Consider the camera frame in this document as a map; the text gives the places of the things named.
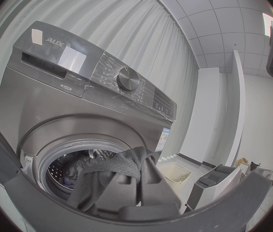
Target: white curtain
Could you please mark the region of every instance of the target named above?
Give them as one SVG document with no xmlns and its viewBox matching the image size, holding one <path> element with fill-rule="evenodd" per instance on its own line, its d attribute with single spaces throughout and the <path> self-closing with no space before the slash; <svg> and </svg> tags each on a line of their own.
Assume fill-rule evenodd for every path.
<svg viewBox="0 0 273 232">
<path fill-rule="evenodd" d="M 12 45 L 34 21 L 68 30 L 116 56 L 177 103 L 163 156 L 178 153 L 198 71 L 183 34 L 157 0 L 7 0 L 0 9 L 0 82 Z"/>
</svg>

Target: sticker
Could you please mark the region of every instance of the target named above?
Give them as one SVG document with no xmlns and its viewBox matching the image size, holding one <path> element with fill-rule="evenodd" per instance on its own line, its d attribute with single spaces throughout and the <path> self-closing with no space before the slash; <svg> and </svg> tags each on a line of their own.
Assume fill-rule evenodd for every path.
<svg viewBox="0 0 273 232">
<path fill-rule="evenodd" d="M 168 139 L 169 133 L 170 133 L 170 129 L 163 128 L 163 131 L 162 131 L 161 136 L 159 138 L 159 142 L 157 144 L 155 152 L 163 150 L 165 142 Z"/>
</svg>

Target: wall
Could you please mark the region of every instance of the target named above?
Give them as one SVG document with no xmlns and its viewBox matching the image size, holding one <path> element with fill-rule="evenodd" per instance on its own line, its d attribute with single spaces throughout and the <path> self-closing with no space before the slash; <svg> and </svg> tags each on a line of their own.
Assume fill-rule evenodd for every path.
<svg viewBox="0 0 273 232">
<path fill-rule="evenodd" d="M 244 75 L 245 122 L 237 159 L 273 170 L 273 80 Z"/>
<path fill-rule="evenodd" d="M 204 161 L 231 166 L 239 147 L 245 116 L 245 83 L 237 50 L 232 73 L 220 74 L 219 105 L 211 143 Z"/>
<path fill-rule="evenodd" d="M 196 99 L 180 153 L 203 162 L 215 126 L 219 101 L 219 68 L 199 70 Z"/>
</svg>

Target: plastic film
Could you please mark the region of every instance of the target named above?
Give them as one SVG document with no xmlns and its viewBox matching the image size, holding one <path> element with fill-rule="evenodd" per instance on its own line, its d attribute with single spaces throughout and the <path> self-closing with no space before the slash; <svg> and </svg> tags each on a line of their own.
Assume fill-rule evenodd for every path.
<svg viewBox="0 0 273 232">
<path fill-rule="evenodd" d="M 123 107 L 133 106 L 147 113 L 174 122 L 176 120 L 176 103 L 156 88 L 150 81 L 139 75 L 139 86 L 134 91 L 122 90 L 116 78 L 122 68 L 129 67 L 108 52 L 104 52 L 97 63 L 85 91 L 101 95 L 95 84 L 112 91 L 112 99 L 122 103 Z"/>
</svg>

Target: gray cloth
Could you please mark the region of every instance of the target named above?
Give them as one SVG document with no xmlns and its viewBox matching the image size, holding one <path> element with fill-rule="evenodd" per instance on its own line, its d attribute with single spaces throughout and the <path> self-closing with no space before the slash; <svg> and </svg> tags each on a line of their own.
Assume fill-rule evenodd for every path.
<svg viewBox="0 0 273 232">
<path fill-rule="evenodd" d="M 153 152 L 144 147 L 136 147 L 84 168 L 75 182 L 67 204 L 87 211 L 98 200 L 116 173 L 135 178 L 138 185 L 141 181 L 143 161 L 148 157 L 156 164 Z"/>
<path fill-rule="evenodd" d="M 91 158 L 84 155 L 79 155 L 76 159 L 72 160 L 63 171 L 64 184 L 75 184 L 77 177 L 83 171 L 84 168 L 88 168 L 91 165 L 100 163 L 102 159 Z"/>
</svg>

